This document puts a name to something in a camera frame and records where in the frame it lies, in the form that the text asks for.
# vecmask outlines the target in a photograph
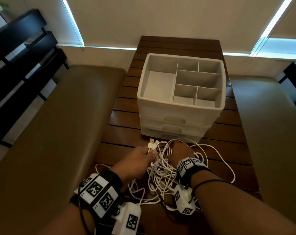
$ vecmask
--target tangled white cables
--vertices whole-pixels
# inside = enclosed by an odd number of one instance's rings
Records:
[[[157,162],[156,163],[152,163],[150,167],[148,167],[147,172],[149,174],[149,178],[148,178],[148,187],[150,189],[151,192],[155,193],[155,197],[151,198],[151,199],[144,199],[144,195],[145,195],[145,188],[138,188],[138,185],[136,183],[136,180],[133,180],[131,184],[128,185],[128,189],[130,194],[140,200],[140,204],[141,205],[150,205],[150,204],[156,204],[158,202],[160,202],[160,198],[158,195],[160,195],[163,199],[165,195],[172,195],[174,192],[174,185],[178,184],[178,181],[176,180],[176,169],[170,165],[169,163],[169,155],[171,154],[172,149],[170,148],[170,145],[173,141],[178,140],[180,142],[181,139],[186,139],[186,138],[177,138],[177,139],[172,139],[168,142],[166,141],[161,141],[158,144],[158,147],[156,148],[156,150],[158,151],[158,156],[157,156]],[[220,153],[211,145],[208,144],[198,144],[190,139],[187,139],[191,142],[194,143],[194,145],[190,146],[195,147],[198,146],[201,151],[203,152],[205,158],[206,158],[206,165],[207,167],[209,167],[209,162],[208,162],[208,158],[207,155],[205,153],[205,151],[203,150],[203,148],[201,146],[208,146],[213,148],[217,154],[220,156],[221,160],[228,166],[228,168],[232,171],[233,173],[233,180],[231,181],[231,183],[233,183],[235,181],[235,173],[232,170],[232,168],[224,161],[224,159],[221,157]],[[205,163],[205,158],[203,156],[202,153],[200,152],[195,152],[194,155],[197,158],[202,159],[202,162]],[[138,198],[136,197],[134,194],[139,192],[139,191],[143,191],[142,197]],[[166,205],[166,208],[170,211],[175,211],[176,209],[171,208],[169,206]]]

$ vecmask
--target dark brown slatted table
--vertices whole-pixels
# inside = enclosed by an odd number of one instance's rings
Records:
[[[218,40],[142,36],[89,174],[95,172],[96,163],[114,165],[134,147],[148,145],[149,137],[141,134],[136,96],[142,67],[148,53],[212,58],[224,61]],[[261,200],[258,181],[252,166],[252,159],[225,61],[224,66],[227,84],[225,108],[200,142],[214,146],[224,160],[229,163],[236,175],[234,182],[236,186]],[[209,168],[212,172],[227,181],[231,181],[232,172],[221,161],[218,154],[210,147],[203,148],[209,158]],[[147,188],[147,178],[144,177],[139,180],[138,185]],[[172,197],[167,197],[166,202],[173,204]],[[106,225],[101,225],[98,230],[101,230],[103,234],[111,234],[113,225],[114,221],[109,221]],[[199,229],[201,229],[202,234],[212,234],[201,213],[195,212],[191,216],[186,216],[176,212],[170,220],[160,204],[142,206],[138,233],[183,235],[196,234]]]

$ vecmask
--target finger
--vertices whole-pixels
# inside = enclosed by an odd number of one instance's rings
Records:
[[[157,158],[157,150],[152,150],[150,153],[147,154],[147,159],[149,162],[154,162]]]

